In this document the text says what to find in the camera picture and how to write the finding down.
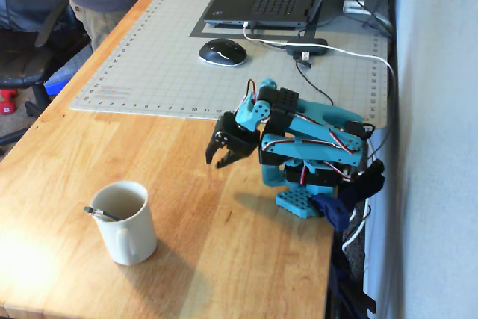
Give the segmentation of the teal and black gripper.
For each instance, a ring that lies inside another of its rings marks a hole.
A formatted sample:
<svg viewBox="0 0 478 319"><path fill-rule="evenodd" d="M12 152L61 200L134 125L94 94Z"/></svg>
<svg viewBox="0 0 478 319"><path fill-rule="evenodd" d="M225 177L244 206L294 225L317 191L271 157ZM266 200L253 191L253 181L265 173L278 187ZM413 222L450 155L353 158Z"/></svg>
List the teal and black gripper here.
<svg viewBox="0 0 478 319"><path fill-rule="evenodd" d="M224 168L249 157L259 145L260 131L250 131L238 125L231 111L218 119L218 126L218 131L214 131L205 150L206 164L210 164L217 150L224 146L228 152L216 163L216 168Z"/></svg>

